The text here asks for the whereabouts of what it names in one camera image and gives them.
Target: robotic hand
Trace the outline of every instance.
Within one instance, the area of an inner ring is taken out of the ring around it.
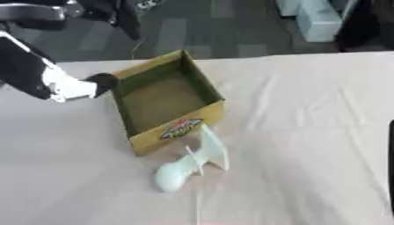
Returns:
[[[134,15],[133,11],[130,13],[120,10],[125,9],[122,7],[124,1],[114,0],[108,4],[110,8],[107,9],[112,9],[109,11],[95,8],[98,2],[99,0],[93,1],[93,4],[80,4],[76,0],[0,0],[0,23],[5,24],[5,27],[9,23],[15,23],[21,27],[53,30],[63,29],[69,17],[86,16],[120,27],[127,18],[128,26],[121,28],[130,38],[139,38],[138,21],[130,26],[133,24],[130,21],[134,21],[130,20]],[[14,38],[7,31],[0,31],[0,61],[0,80],[40,99],[51,98],[56,102],[66,102],[76,98],[96,98],[118,84],[118,79],[107,73],[90,76],[85,80],[69,76],[39,50]]]

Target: white plastic object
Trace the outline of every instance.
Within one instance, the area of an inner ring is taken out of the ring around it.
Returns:
[[[279,11],[283,17],[296,16],[301,0],[276,0]]]
[[[302,0],[296,22],[308,42],[331,42],[342,19],[326,0]]]
[[[230,167],[227,149],[205,124],[201,125],[201,148],[194,153],[188,146],[186,149],[188,155],[158,169],[155,181],[163,192],[177,191],[195,172],[199,172],[203,176],[202,166],[207,162],[224,170],[228,170]]]

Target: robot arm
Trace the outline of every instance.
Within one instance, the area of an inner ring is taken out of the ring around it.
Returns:
[[[83,9],[75,0],[0,0],[0,21],[36,29],[59,29],[68,16],[83,15]],[[0,80],[36,98],[56,102],[96,98],[118,84],[118,79],[107,73],[85,80],[69,76],[43,53],[6,31],[0,31]]]

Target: white box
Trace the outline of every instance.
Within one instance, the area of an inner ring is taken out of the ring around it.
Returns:
[[[276,4],[283,17],[290,17],[297,15],[300,0],[276,0]]]
[[[308,42],[334,41],[342,19],[326,0],[302,0],[296,18]]]

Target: white table surface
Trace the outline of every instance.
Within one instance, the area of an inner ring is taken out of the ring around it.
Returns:
[[[71,62],[72,75],[132,62]],[[230,171],[206,166],[175,193],[137,158],[107,94],[57,104],[0,90],[0,224],[393,224],[387,188],[394,54],[316,54],[198,64],[226,97],[214,126]]]

